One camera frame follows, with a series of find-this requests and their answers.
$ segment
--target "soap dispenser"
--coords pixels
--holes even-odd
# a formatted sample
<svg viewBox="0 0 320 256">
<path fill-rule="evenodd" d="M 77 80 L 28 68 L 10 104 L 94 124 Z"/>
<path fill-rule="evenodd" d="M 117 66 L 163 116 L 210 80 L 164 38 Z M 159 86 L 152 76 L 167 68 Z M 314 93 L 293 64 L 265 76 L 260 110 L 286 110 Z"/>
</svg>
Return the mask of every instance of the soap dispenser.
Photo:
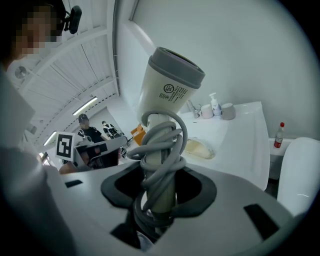
<svg viewBox="0 0 320 256">
<path fill-rule="evenodd" d="M 209 96 L 211 97 L 212 111 L 215 116 L 221 116 L 221 106 L 218 103 L 217 99 L 215 98 L 215 94 L 216 94 L 215 92 L 209 94 Z"/>
</svg>

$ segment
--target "red label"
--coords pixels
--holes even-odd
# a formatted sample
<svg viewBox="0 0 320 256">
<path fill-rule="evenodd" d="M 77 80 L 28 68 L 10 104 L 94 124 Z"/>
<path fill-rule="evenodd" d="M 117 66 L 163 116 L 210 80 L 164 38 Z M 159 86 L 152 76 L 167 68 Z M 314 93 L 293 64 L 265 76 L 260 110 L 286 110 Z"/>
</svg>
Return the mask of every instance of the red label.
<svg viewBox="0 0 320 256">
<path fill-rule="evenodd" d="M 281 147 L 281 142 L 274 142 L 274 146 L 278 149 Z"/>
</svg>

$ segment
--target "toilet lid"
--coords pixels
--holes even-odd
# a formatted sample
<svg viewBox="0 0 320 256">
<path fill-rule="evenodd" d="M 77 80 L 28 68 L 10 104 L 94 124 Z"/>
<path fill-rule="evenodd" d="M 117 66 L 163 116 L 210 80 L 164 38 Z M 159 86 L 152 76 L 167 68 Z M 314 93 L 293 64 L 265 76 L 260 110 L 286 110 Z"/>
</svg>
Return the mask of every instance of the toilet lid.
<svg viewBox="0 0 320 256">
<path fill-rule="evenodd" d="M 320 186 L 320 141 L 297 138 L 286 149 L 277 200 L 293 216 L 306 212 Z"/>
</svg>

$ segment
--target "bottle with red cap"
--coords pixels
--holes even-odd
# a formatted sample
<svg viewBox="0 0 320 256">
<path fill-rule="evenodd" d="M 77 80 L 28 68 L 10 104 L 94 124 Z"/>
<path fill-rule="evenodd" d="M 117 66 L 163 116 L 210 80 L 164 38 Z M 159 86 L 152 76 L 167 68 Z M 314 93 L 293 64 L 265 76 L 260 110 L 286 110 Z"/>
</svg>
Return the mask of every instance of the bottle with red cap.
<svg viewBox="0 0 320 256">
<path fill-rule="evenodd" d="M 276 148 L 281 147 L 282 140 L 284 139 L 284 129 L 285 129 L 285 123 L 282 122 L 282 123 L 280 123 L 280 127 L 279 127 L 279 129 L 276 133 L 276 136 L 275 136 L 274 146 Z"/>
</svg>

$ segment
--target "bottle label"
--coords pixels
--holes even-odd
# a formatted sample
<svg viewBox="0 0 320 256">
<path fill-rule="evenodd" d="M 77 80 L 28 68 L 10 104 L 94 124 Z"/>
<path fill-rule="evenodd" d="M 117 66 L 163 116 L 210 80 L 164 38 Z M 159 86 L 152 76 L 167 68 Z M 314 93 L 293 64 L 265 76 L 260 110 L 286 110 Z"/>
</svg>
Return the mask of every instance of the bottle label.
<svg viewBox="0 0 320 256">
<path fill-rule="evenodd" d="M 275 146 L 277 149 L 281 147 L 282 140 L 283 140 L 282 138 L 278 138 L 278 137 L 275 138 L 274 146 Z"/>
</svg>

